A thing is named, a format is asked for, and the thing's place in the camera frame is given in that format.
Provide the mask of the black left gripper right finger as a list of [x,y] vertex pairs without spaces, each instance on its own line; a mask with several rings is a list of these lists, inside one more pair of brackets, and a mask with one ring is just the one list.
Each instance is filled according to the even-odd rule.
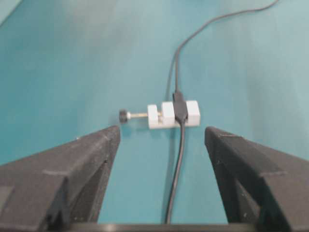
[[309,229],[309,162],[216,127],[205,129],[229,223],[264,231]]

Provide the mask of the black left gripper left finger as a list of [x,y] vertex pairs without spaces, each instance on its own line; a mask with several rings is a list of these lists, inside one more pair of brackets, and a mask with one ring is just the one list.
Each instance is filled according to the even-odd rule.
[[96,223],[120,139],[119,127],[111,126],[1,165],[1,231]]

